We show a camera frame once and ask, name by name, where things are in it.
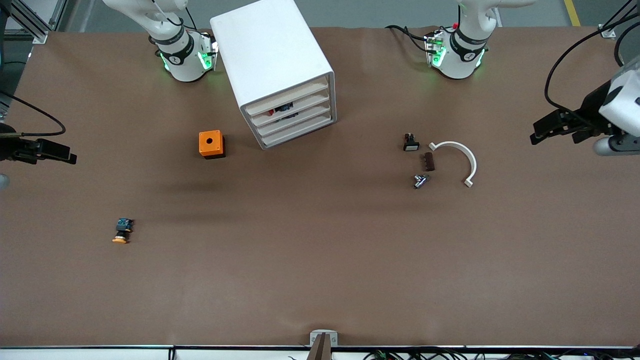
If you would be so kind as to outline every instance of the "white curved handle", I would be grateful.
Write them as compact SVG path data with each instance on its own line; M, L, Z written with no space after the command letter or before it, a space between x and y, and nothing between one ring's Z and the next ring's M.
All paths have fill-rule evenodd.
M465 179L465 185L469 188L473 186L473 182L471 181L471 178L476 174L476 169L478 168L478 163L476 161L476 156L474 156L474 153L471 152L471 150L469 150L468 147L462 145L459 142L441 142L438 145L434 143L429 144L429 147L431 148L431 150L435 150L441 146L455 147L456 149L460 150L461 152L464 152L465 155L467 155L467 157L469 158L469 163L471 163L471 174L469 174L469 176Z

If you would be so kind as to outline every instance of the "brown table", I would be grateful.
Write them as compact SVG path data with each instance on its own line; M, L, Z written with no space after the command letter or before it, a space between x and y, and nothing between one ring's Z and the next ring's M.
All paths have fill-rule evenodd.
M637 157L532 146L547 72L591 28L500 28L464 81L386 29L315 29L339 121L262 151L224 73L179 83L144 33L52 33L17 95L55 114L75 166L0 163L0 345L635 345ZM559 69L577 107L616 70L597 38ZM55 129L12 106L19 131ZM228 157L203 160L199 131ZM435 152L414 190L418 152ZM136 219L129 245L111 243Z

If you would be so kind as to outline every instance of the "metal fitting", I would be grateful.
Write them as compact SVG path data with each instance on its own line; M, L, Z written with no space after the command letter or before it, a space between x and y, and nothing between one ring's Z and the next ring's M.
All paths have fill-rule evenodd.
M415 184L413 185L414 189L422 188L422 185L429 181L428 175L416 175L413 178L415 179Z

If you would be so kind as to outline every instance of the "orange box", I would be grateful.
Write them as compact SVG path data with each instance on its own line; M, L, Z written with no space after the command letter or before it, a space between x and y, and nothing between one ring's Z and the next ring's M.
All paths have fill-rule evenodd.
M227 156L225 137L220 130L203 131L198 137L198 150L205 159L219 159Z

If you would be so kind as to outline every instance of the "white box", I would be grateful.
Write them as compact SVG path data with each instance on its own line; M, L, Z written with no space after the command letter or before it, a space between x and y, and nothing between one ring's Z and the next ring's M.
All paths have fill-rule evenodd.
M293 0L257 1L213 17L211 29L263 149L336 121L333 69Z

